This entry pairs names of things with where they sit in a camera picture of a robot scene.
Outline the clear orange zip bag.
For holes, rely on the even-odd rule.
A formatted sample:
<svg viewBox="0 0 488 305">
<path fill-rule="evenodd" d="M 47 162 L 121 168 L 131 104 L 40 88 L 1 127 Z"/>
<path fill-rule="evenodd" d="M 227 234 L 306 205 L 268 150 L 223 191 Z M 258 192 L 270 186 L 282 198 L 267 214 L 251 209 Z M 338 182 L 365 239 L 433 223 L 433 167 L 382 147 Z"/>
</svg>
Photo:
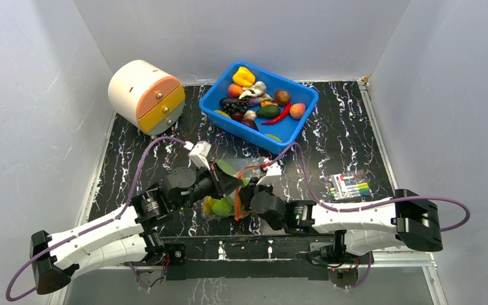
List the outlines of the clear orange zip bag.
<svg viewBox="0 0 488 305">
<path fill-rule="evenodd" d="M 248 183 L 252 180 L 254 177 L 262 177 L 264 174 L 262 170 L 260 169 L 260 166 L 267 163 L 270 161 L 268 157 L 258 157 L 258 158 L 245 158 L 245 159 L 251 159 L 251 166 L 247 166 L 244 168 L 243 174 L 244 177 L 248 179 Z M 250 214 L 250 212 L 246 212 L 243 210 L 243 208 L 240 205 L 240 201 L 237 198 L 239 190 L 245 186 L 238 187 L 235 191 L 232 191 L 229 193 L 226 197 L 232 197 L 234 199 L 234 215 L 229 216 L 229 217 L 220 217 L 216 215 L 212 216 L 205 216 L 203 215 L 202 211 L 202 203 L 201 202 L 201 216 L 204 220 L 221 220 L 221 219 L 234 219 L 235 221 L 239 221 L 240 219 L 245 218 Z"/>
</svg>

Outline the light green toy fruit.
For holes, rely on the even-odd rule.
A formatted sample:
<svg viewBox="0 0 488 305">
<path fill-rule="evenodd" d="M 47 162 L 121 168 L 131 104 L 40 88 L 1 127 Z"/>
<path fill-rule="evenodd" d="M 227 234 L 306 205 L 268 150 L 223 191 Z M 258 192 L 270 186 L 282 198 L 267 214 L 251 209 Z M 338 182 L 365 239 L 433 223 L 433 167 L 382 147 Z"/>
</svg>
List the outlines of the light green toy fruit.
<svg viewBox="0 0 488 305">
<path fill-rule="evenodd" d="M 229 217 L 234 215 L 234 199 L 225 197 L 223 199 L 212 200 L 211 211 L 214 215 L 220 217 Z"/>
</svg>

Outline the green toy leaf vegetable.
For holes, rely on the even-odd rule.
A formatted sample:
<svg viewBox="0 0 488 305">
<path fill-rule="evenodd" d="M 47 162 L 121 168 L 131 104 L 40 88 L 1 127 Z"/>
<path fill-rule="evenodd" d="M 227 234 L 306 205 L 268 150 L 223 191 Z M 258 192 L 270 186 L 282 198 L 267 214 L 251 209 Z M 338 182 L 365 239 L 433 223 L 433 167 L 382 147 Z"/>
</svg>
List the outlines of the green toy leaf vegetable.
<svg viewBox="0 0 488 305">
<path fill-rule="evenodd" d="M 226 174 L 239 178 L 243 186 L 248 184 L 248 179 L 244 177 L 243 171 L 247 166 L 251 166 L 251 159 L 218 159 L 215 164 Z"/>
</svg>

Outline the dark green toy avocado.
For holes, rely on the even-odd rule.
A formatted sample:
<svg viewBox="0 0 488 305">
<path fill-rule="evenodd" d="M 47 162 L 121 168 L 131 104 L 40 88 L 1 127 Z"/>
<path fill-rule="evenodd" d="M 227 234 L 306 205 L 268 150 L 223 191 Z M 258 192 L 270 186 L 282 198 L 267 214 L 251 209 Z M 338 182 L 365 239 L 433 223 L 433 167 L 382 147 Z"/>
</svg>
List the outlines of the dark green toy avocado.
<svg viewBox="0 0 488 305">
<path fill-rule="evenodd" d="M 277 105 L 269 104 L 265 105 L 264 107 L 260 107 L 256 112 L 256 116 L 258 118 L 263 119 L 274 119 L 279 116 L 281 113 L 281 109 Z"/>
</svg>

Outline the yellow toy banana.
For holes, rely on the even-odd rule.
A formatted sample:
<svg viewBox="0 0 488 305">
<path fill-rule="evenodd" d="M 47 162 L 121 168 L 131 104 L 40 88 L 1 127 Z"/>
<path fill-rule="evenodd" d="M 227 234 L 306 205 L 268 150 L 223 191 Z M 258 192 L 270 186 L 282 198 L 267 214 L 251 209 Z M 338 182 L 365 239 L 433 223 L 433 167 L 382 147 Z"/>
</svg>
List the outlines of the yellow toy banana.
<svg viewBox="0 0 488 305">
<path fill-rule="evenodd" d="M 205 216 L 214 215 L 212 207 L 214 205 L 214 199 L 211 196 L 207 196 L 202 203 L 202 211 Z"/>
</svg>

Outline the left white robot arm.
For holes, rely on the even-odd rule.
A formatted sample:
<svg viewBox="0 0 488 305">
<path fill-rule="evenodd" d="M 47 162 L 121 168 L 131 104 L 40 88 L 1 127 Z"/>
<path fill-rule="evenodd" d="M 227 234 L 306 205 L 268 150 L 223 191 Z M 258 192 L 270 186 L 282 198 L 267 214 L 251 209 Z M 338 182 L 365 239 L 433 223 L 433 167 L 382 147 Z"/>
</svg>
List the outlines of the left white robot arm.
<svg viewBox="0 0 488 305">
<path fill-rule="evenodd" d="M 103 217 L 66 232 L 34 233 L 30 256 L 35 291 L 56 292 L 80 275 L 113 264 L 163 262 L 173 249 L 160 239 L 159 227 L 174 213 L 206 197 L 222 199 L 242 184 L 218 162 L 206 168 L 180 167 Z"/>
</svg>

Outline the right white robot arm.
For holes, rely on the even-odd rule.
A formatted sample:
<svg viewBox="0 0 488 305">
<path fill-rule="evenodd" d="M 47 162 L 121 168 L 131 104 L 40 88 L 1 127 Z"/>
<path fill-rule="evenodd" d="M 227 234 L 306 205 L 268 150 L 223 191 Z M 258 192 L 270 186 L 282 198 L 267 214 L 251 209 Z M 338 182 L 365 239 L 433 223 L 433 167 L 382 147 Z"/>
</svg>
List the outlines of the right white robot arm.
<svg viewBox="0 0 488 305">
<path fill-rule="evenodd" d="M 444 248 L 437 205 L 406 189 L 397 189 L 394 197 L 383 200 L 328 206 L 313 200 L 286 202 L 271 187 L 250 184 L 238 191 L 236 201 L 275 231 L 334 236 L 332 253 L 341 263 L 388 247 L 420 252 Z"/>
</svg>

